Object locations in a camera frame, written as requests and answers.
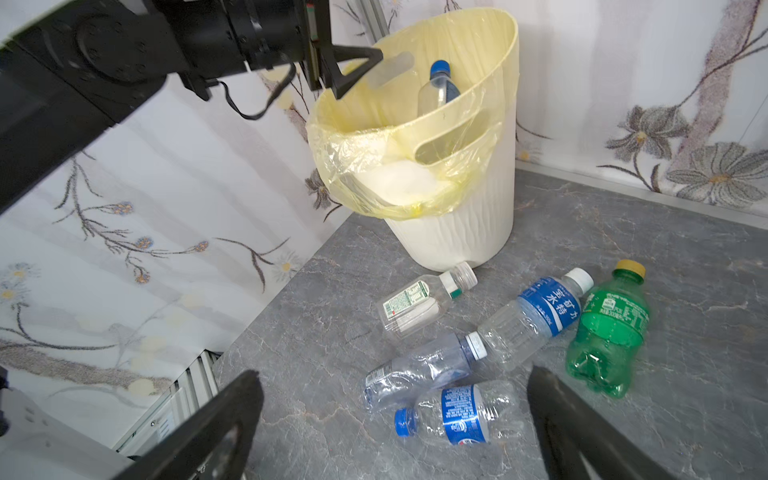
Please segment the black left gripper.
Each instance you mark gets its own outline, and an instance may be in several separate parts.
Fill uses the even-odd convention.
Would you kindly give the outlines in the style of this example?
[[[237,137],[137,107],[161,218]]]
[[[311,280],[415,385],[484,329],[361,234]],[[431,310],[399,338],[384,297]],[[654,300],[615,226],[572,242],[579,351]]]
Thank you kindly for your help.
[[[225,1],[223,6],[251,69],[298,63],[311,89],[331,90],[336,100],[384,59],[376,48],[330,45],[327,0]]]

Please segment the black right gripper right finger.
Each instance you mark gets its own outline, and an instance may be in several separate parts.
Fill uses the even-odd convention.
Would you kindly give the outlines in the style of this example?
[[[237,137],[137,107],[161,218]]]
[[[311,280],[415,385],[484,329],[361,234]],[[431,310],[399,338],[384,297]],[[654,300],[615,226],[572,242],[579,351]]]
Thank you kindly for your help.
[[[527,399],[551,479],[670,479],[672,476],[550,370],[535,366]]]

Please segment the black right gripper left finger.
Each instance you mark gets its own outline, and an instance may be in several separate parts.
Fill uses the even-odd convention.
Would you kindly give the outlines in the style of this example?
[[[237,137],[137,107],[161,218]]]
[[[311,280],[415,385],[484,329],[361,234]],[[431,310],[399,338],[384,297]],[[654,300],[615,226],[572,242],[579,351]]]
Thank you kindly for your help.
[[[264,406],[259,373],[242,372],[119,479],[240,479]]]

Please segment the clear bottle blue label blue cap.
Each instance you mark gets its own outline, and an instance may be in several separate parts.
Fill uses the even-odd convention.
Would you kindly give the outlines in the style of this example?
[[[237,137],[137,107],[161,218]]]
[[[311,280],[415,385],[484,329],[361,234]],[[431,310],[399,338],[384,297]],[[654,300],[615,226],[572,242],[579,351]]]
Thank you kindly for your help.
[[[401,438],[456,446],[501,444],[519,440],[525,419],[519,392],[507,380],[435,390],[394,414]]]

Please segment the small green bottle yellow cap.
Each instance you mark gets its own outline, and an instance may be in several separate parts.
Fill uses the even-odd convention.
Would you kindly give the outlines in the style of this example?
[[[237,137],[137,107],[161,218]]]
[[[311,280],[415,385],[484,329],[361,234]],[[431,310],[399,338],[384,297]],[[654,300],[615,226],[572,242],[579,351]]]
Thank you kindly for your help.
[[[634,361],[650,324],[645,275],[642,264],[619,261],[612,278],[588,293],[576,336],[566,352],[569,375],[615,399],[630,389]]]

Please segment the crushed clear bottle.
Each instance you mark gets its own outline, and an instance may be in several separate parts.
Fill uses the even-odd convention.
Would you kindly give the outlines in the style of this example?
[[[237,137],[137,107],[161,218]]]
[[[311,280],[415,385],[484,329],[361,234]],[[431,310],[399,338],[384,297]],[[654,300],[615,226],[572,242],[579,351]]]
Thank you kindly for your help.
[[[413,405],[423,394],[465,378],[488,351],[478,332],[447,333],[370,371],[363,382],[369,413]]]

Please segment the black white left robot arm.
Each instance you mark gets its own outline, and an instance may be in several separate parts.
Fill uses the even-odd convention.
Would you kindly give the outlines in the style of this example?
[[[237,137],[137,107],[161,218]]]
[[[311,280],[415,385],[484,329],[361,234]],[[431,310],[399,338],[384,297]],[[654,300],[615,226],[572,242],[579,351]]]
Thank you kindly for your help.
[[[71,1],[1,48],[1,205],[123,122],[170,75],[202,100],[287,66],[343,97],[383,59],[332,41],[325,1]]]

